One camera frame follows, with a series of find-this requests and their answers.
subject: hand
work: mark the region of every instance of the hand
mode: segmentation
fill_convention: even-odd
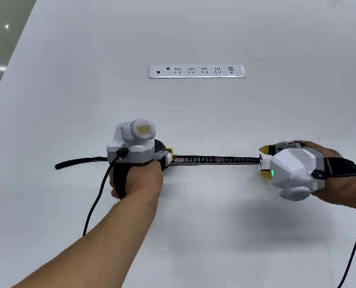
[[[336,150],[329,149],[310,141],[299,141],[306,148],[319,151],[324,157],[340,157],[342,155]],[[332,204],[352,206],[351,201],[355,198],[356,177],[330,178],[325,181],[325,188],[313,193],[316,197]]]
[[[113,184],[113,171],[110,172],[110,185],[113,187],[111,195],[119,198]],[[159,197],[164,175],[161,164],[158,161],[152,161],[146,165],[131,167],[126,178],[126,195],[132,193],[144,193],[153,197]]]

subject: power outlet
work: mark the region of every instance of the power outlet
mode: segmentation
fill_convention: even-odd
[[[245,70],[240,64],[229,65],[151,65],[150,78],[244,78]]]

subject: tabletop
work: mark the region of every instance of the tabletop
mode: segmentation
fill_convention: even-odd
[[[152,64],[244,79],[149,79]],[[0,83],[0,287],[81,237],[120,121],[177,154],[307,139],[356,162],[356,1],[37,0]],[[116,203],[107,184],[90,222]],[[336,287],[356,210],[279,197],[257,167],[171,167],[124,287]],[[345,287],[356,287],[356,255]]]

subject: black wrist strap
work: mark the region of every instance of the black wrist strap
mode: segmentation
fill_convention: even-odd
[[[356,165],[353,161],[339,158],[324,158],[324,170],[314,170],[311,173],[316,179],[342,178],[356,176]]]

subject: gray floor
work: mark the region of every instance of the gray floor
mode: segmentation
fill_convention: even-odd
[[[0,80],[35,0],[0,0]]]

